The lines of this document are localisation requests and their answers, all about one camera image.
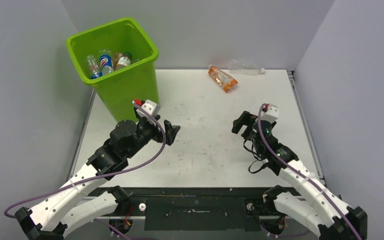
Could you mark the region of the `green-red label bottle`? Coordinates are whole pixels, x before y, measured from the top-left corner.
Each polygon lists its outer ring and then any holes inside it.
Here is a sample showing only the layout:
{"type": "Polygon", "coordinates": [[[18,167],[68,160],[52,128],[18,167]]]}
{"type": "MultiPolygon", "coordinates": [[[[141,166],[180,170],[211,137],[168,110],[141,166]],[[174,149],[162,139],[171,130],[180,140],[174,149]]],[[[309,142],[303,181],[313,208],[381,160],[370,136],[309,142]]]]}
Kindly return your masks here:
{"type": "Polygon", "coordinates": [[[121,70],[132,64],[132,54],[128,51],[116,54],[115,70],[121,70]]]}

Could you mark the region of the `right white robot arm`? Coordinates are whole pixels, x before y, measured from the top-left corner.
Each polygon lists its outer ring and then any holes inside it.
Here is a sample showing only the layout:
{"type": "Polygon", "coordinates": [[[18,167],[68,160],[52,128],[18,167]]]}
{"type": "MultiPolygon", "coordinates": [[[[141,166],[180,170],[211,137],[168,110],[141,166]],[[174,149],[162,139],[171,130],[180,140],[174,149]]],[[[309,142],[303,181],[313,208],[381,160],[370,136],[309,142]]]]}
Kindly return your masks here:
{"type": "Polygon", "coordinates": [[[249,152],[262,162],[260,168],[270,169],[304,198],[300,200],[276,185],[262,195],[263,209],[293,218],[320,240],[366,240],[367,213],[333,194],[289,147],[273,136],[277,118],[275,110],[269,108],[259,115],[244,111],[232,123],[234,134],[246,127],[241,136],[252,143],[249,152]]]}

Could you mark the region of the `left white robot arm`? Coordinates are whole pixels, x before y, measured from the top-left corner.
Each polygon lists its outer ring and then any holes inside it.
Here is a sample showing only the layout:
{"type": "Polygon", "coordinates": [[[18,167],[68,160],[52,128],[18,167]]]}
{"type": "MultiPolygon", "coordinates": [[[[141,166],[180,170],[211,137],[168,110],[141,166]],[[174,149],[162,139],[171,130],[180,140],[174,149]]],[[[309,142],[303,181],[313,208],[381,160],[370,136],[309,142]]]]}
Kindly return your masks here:
{"type": "Polygon", "coordinates": [[[124,215],[129,210],[129,196],[120,187],[110,187],[92,200],[80,203],[92,191],[127,168],[131,159],[150,141],[170,146],[180,131],[179,125],[158,122],[158,110],[149,105],[134,106],[137,121],[122,120],[109,138],[57,192],[31,208],[22,207],[14,214],[29,240],[63,240],[79,227],[104,215],[124,215]]]}

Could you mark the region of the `Pepsi bottle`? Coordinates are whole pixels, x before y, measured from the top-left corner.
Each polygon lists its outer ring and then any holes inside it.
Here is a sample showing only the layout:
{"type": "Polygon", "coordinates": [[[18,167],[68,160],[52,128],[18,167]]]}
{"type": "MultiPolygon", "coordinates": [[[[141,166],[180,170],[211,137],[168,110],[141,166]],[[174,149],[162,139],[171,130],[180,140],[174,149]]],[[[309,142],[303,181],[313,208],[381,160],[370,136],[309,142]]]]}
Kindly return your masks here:
{"type": "Polygon", "coordinates": [[[111,51],[103,49],[99,51],[99,65],[101,68],[102,75],[108,75],[114,72],[113,58],[111,51]]]}

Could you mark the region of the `orange label bottle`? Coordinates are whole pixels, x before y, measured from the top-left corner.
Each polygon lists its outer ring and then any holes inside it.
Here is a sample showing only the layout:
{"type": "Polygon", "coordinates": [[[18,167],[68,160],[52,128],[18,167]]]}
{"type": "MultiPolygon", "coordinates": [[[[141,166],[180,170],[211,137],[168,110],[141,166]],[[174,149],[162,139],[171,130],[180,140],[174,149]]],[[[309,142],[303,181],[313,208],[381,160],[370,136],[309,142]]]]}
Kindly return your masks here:
{"type": "Polygon", "coordinates": [[[238,84],[235,78],[212,64],[208,66],[208,75],[225,93],[229,93],[238,84]]]}

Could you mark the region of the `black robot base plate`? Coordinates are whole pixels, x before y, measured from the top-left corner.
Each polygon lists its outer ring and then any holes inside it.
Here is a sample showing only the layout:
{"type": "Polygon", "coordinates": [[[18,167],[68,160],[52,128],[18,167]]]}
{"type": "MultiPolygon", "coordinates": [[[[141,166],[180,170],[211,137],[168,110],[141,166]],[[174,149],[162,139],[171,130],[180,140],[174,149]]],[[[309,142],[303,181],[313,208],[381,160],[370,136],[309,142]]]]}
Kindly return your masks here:
{"type": "Polygon", "coordinates": [[[262,210],[262,195],[269,187],[126,187],[128,203],[107,216],[144,220],[146,231],[260,230],[247,204],[258,205],[257,216],[277,220],[262,210]]]}

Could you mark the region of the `clear white-cap bottle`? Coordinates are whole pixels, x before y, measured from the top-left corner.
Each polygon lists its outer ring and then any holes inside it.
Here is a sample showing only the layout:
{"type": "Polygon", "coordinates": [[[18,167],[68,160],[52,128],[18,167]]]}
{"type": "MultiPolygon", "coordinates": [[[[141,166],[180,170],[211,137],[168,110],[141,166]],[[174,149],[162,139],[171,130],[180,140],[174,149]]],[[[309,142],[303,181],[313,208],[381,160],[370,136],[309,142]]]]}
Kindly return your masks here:
{"type": "Polygon", "coordinates": [[[260,67],[257,64],[253,64],[244,60],[235,60],[235,59],[232,59],[228,63],[228,69],[231,72],[236,74],[250,75],[250,76],[263,75],[266,72],[265,68],[260,67]]]}

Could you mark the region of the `blue label clear bottle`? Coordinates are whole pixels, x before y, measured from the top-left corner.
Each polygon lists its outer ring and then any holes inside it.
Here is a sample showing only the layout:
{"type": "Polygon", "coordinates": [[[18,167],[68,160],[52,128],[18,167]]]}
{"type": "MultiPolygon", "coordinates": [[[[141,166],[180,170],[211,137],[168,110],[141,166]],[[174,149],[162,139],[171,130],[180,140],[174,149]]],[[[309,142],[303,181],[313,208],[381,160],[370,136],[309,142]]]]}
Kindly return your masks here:
{"type": "Polygon", "coordinates": [[[97,79],[103,76],[101,69],[98,65],[97,59],[94,55],[87,56],[87,65],[89,68],[90,79],[97,79]]]}

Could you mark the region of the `green plastic bin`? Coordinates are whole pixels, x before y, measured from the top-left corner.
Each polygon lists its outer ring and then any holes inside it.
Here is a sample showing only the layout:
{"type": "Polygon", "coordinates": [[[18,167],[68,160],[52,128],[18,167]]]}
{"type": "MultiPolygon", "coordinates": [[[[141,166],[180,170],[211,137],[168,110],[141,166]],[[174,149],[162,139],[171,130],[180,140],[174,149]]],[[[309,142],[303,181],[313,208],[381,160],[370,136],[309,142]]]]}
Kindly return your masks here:
{"type": "Polygon", "coordinates": [[[117,121],[134,120],[133,101],[159,102],[155,61],[159,51],[151,38],[132,17],[120,18],[85,31],[66,40],[66,48],[82,82],[94,89],[117,121]],[[132,64],[115,72],[93,77],[87,57],[98,60],[101,51],[132,54],[132,64]]]}

